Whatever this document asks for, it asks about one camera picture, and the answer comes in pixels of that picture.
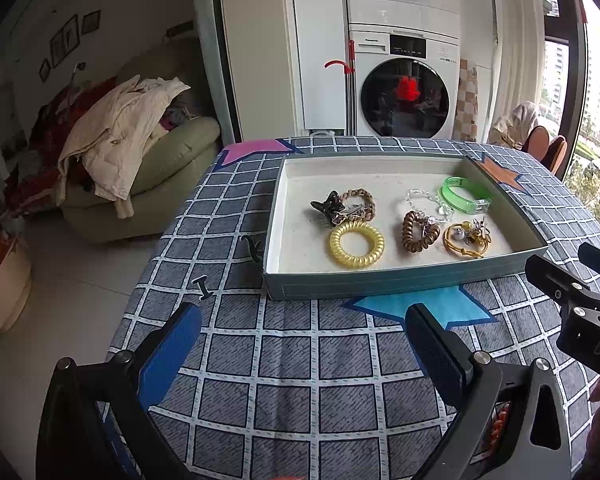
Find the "sofa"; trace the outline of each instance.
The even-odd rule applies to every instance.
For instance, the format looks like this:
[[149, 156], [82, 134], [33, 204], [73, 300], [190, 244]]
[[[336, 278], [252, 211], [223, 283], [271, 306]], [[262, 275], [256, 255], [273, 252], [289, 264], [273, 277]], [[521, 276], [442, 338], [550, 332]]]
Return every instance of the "sofa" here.
[[220, 127], [206, 82], [200, 43], [185, 38], [133, 58], [116, 75], [179, 78], [191, 88], [181, 98], [198, 116], [171, 130], [146, 153], [131, 188], [134, 215], [120, 219], [112, 202], [68, 183], [62, 214], [90, 242], [102, 243], [163, 232], [220, 150]]

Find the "shallow gray box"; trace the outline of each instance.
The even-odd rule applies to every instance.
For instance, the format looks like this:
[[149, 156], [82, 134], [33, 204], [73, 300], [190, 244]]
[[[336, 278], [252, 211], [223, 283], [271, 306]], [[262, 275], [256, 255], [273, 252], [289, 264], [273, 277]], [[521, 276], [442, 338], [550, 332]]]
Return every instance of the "shallow gray box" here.
[[[493, 203], [486, 215], [494, 238], [490, 249], [492, 254], [502, 254], [489, 256], [488, 251], [482, 259], [461, 258], [443, 249], [442, 234], [433, 246], [416, 255], [401, 247], [399, 227], [407, 210], [399, 212], [398, 206], [404, 192], [410, 187], [435, 190], [447, 176], [465, 176], [490, 191]], [[353, 270], [339, 267], [330, 258], [326, 240], [331, 227], [309, 202], [325, 200], [332, 189], [342, 193], [359, 187], [376, 199], [378, 214], [371, 223], [384, 235], [386, 249], [373, 266]], [[452, 222], [471, 218], [456, 212]], [[264, 281], [274, 300], [398, 294], [523, 272], [528, 257], [544, 254], [547, 247], [513, 199], [469, 157], [378, 152], [292, 155], [278, 172]]]

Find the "star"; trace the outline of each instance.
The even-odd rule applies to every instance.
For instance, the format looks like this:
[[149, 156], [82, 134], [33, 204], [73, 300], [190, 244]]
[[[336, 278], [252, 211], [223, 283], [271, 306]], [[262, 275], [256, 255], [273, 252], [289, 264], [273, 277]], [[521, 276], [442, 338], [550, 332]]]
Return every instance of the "star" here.
[[476, 164], [480, 166], [498, 184], [506, 184], [513, 189], [517, 189], [525, 194], [529, 194], [528, 191], [522, 187], [522, 184], [520, 184], [518, 181], [518, 179], [522, 176], [520, 173], [503, 168], [490, 156], [487, 156], [486, 153], [482, 156], [482, 160], [476, 162]]
[[463, 286], [457, 285], [403, 294], [354, 298], [342, 306], [404, 324], [407, 308], [414, 303], [423, 303], [446, 330], [454, 326], [497, 322]]
[[226, 168], [227, 166], [244, 160], [249, 155], [254, 155], [257, 153], [302, 152], [283, 139], [259, 139], [248, 140], [247, 142], [238, 142], [237, 144], [231, 144], [222, 150], [222, 153], [220, 154], [213, 171]]

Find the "floor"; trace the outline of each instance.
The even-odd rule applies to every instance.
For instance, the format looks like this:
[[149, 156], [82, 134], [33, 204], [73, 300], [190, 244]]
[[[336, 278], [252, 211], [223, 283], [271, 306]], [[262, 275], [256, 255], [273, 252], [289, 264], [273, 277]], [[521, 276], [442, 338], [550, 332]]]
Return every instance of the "floor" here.
[[0, 448], [29, 480], [56, 361], [104, 359], [157, 237], [90, 245], [55, 212], [27, 221], [24, 237], [33, 286], [16, 324], [0, 335]]

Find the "checkered tablecloth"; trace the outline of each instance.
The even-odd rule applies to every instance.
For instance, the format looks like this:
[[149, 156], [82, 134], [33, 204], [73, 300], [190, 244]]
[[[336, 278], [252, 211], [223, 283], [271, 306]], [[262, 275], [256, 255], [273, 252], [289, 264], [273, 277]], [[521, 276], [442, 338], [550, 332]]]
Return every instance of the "checkered tablecloth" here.
[[[525, 153], [448, 140], [290, 139], [304, 153], [486, 153], [522, 174], [528, 194], [502, 186], [550, 244], [547, 257], [600, 292], [578, 262], [600, 225], [554, 176]], [[183, 462], [204, 478], [402, 479], [412, 476], [454, 419], [419, 369], [401, 326], [347, 310], [345, 300], [271, 301], [262, 264], [244, 235], [264, 244], [283, 153], [212, 165], [157, 244], [131, 295], [110, 352], [135, 349], [180, 301], [203, 313], [202, 334], [150, 414]], [[205, 297], [199, 278], [213, 295]], [[555, 367], [564, 397], [572, 466], [583, 457], [596, 376], [556, 347], [557, 305], [523, 275], [466, 290], [498, 322], [454, 328], [471, 349]], [[477, 449], [478, 458], [486, 446]]]

